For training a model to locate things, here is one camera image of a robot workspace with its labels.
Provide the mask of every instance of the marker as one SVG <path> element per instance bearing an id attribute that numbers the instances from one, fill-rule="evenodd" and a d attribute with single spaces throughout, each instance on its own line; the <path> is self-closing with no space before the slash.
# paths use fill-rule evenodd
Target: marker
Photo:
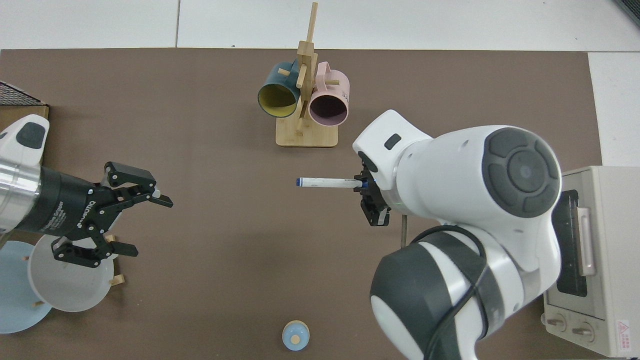
<path id="1" fill-rule="evenodd" d="M 324 177 L 299 177 L 296 186 L 301 188 L 360 188 L 363 184 L 356 179 L 327 179 Z"/>

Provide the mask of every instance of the metal cylinder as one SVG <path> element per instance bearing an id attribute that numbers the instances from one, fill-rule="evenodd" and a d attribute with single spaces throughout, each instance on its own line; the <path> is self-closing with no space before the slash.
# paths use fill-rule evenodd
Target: metal cylinder
<path id="1" fill-rule="evenodd" d="M 0 159 L 0 234 L 15 228 L 40 196 L 40 166 Z"/>

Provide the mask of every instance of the pink mug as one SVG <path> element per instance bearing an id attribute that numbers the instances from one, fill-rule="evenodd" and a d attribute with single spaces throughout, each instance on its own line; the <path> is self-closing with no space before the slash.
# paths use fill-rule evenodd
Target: pink mug
<path id="1" fill-rule="evenodd" d="M 318 64 L 309 115 L 324 126 L 338 126 L 349 115 L 349 79 L 342 72 L 330 69 L 326 61 Z"/>

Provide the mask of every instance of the oven door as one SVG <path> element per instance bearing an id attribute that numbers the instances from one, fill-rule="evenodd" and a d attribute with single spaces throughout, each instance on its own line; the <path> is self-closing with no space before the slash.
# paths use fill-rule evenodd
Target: oven door
<path id="1" fill-rule="evenodd" d="M 589 170 L 563 177 L 563 192 L 553 212 L 553 225 L 560 245 L 561 273 L 547 291 L 547 302 L 594 318 L 605 320 L 601 254 L 595 246 L 604 239 L 595 219 L 593 178 Z"/>

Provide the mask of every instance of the light blue plate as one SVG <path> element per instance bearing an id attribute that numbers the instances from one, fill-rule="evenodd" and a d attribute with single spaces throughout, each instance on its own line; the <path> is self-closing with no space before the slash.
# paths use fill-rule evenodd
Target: light blue plate
<path id="1" fill-rule="evenodd" d="M 51 305 L 42 304 L 29 285 L 28 261 L 33 245 L 21 241 L 8 241 L 0 249 L 0 334 L 28 329 L 37 324 L 51 310 Z"/>

